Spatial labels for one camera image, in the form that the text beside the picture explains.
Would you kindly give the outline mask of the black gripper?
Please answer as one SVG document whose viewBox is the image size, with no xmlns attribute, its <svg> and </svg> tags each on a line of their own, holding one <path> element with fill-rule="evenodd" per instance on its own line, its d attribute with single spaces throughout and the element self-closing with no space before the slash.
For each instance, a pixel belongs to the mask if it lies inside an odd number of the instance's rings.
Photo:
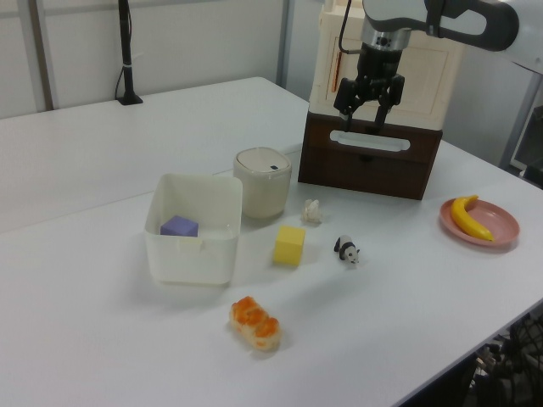
<svg viewBox="0 0 543 407">
<path fill-rule="evenodd" d="M 393 106 L 398 105 L 405 78 L 397 73 L 402 51 L 381 50 L 363 44 L 354 80 L 343 78 L 333 106 L 341 119 L 341 130 L 349 131 L 354 112 L 363 102 L 378 100 L 374 127 L 381 129 Z"/>
</svg>

